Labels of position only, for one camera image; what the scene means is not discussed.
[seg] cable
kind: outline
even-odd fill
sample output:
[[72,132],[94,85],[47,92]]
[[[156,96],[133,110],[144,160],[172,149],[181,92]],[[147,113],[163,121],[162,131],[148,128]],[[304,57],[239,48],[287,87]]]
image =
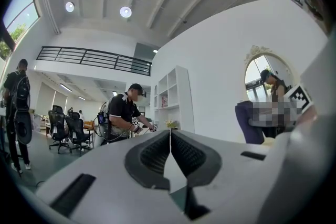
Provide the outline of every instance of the cable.
[[132,127],[133,124],[131,123],[131,125],[128,127],[128,129],[127,129],[126,131],[124,131],[124,132],[123,132],[121,135],[119,135],[117,138],[114,138],[114,139],[111,139],[111,140],[106,139],[105,137],[102,136],[102,134],[101,134],[101,132],[100,132],[99,125],[100,125],[100,124],[98,124],[98,130],[99,130],[100,135],[95,131],[95,129],[93,129],[94,132],[95,132],[99,137],[101,137],[101,138],[103,138],[104,140],[106,140],[107,142],[111,142],[111,141],[114,141],[114,140],[118,139],[119,137],[121,137],[125,132],[127,132],[127,131]]

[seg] sneaker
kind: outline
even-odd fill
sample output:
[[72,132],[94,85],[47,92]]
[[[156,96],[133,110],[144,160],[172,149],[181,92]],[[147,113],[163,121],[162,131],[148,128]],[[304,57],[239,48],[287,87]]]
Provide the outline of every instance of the sneaker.
[[22,174],[22,170],[21,168],[19,168],[19,170],[15,167],[14,163],[12,163],[12,169],[19,172],[20,174]]
[[26,170],[30,170],[30,169],[31,169],[31,167],[30,167],[30,163],[25,164],[25,166],[26,166]]

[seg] white shelf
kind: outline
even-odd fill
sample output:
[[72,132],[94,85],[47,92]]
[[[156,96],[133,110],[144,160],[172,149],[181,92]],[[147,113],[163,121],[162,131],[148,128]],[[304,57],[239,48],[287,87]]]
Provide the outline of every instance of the white shelf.
[[[172,120],[180,130],[194,131],[194,116],[191,100],[188,70],[176,66],[156,84],[154,91],[154,123],[159,130],[166,130],[165,122]],[[162,106],[162,98],[167,98],[167,105]]]
[[168,87],[170,88],[174,84],[176,84],[176,69],[175,68],[168,74]]
[[155,108],[158,107],[158,97],[157,96],[154,97],[154,107]]
[[168,96],[168,89],[162,91],[161,93],[159,93],[159,95]]
[[175,87],[176,85],[177,85],[177,83],[175,83],[174,85],[171,85],[171,86],[169,87],[169,89]]
[[177,84],[175,84],[168,90],[168,106],[178,103],[179,103],[179,95],[177,92]]
[[168,81],[167,81],[167,76],[164,76],[160,81],[159,81],[159,86],[158,86],[158,92],[164,92],[168,90]]
[[161,110],[161,109],[166,109],[166,110],[176,109],[176,108],[179,108],[179,107],[180,107],[179,104],[172,104],[172,105],[169,105],[169,106],[165,106],[164,108],[159,108],[159,110]]

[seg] black backpack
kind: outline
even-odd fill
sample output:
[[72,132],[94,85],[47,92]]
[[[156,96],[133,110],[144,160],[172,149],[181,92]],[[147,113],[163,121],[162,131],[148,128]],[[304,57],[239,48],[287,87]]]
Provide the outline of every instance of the black backpack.
[[16,80],[11,90],[12,108],[28,111],[30,107],[30,84],[26,74],[16,71]]

